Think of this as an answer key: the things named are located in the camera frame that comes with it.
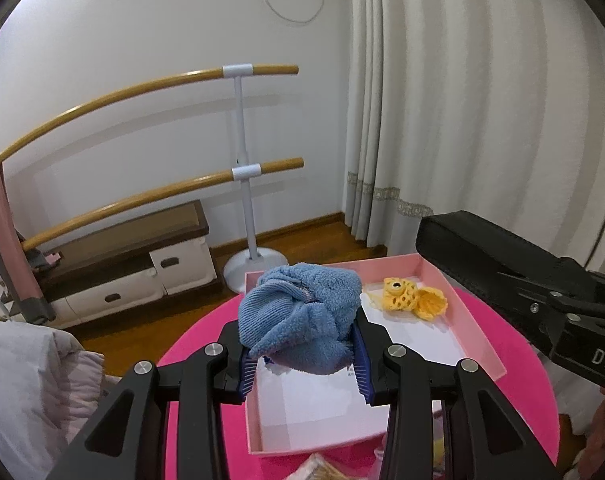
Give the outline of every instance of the white barre stand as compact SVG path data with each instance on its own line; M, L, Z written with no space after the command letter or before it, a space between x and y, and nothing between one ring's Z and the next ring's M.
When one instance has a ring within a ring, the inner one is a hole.
M240 181L242 193L242 209L245 214L248 249L231 256L224 266L222 274L227 286L234 292L245 291L245 273L273 269L287 265L284 254L273 249L258 247L256 242L256 224L254 208L251 202L251 184L249 179L262 174L259 164L249 164L247 139L245 136L245 114L242 106L242 78L254 74L252 64L225 65L222 67L225 78L233 78L233 88L236 95L236 126L238 131L238 166L233 168L233 180Z

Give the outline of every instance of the white storage drawer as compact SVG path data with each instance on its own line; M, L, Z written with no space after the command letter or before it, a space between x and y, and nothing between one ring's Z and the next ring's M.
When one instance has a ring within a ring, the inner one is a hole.
M204 237L151 251L158 277L169 294L204 285L216 278Z
M165 295L156 269L146 269L67 296L69 306L81 321L106 316Z
M56 319L48 322L46 325L54 328L66 328L80 323L78 315L71 310L66 298L52 301L51 306L56 313Z

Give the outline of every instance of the white pillow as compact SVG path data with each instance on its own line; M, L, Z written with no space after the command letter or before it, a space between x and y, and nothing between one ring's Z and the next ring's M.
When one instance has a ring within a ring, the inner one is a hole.
M102 355L73 335L0 322L0 461L15 480L44 480L100 396Z
M102 394L105 356L81 350L62 360L58 393L60 429L71 442L98 407Z

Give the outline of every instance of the white curtain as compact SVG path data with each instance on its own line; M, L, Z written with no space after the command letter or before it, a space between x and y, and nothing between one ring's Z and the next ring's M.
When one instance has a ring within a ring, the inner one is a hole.
M605 216L605 30L586 3L353 0L352 30L356 238L410 252L422 216L466 209L583 264Z

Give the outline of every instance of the white wall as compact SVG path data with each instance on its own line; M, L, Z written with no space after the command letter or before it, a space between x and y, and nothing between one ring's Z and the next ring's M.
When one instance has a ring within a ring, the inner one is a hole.
M271 1L304 19L320 0ZM0 31L0 151L52 116L123 86L236 62L296 63L298 76L244 81L250 159L305 159L303 170L254 181L256 227L338 211L349 17L350 0L326 0L305 27L283 22L263 0L23 0ZM230 81L204 82L55 130L4 165L17 227L30 236L135 192L230 167L233 107ZM124 218L194 198L203 198L212 246L244 236L237 183Z

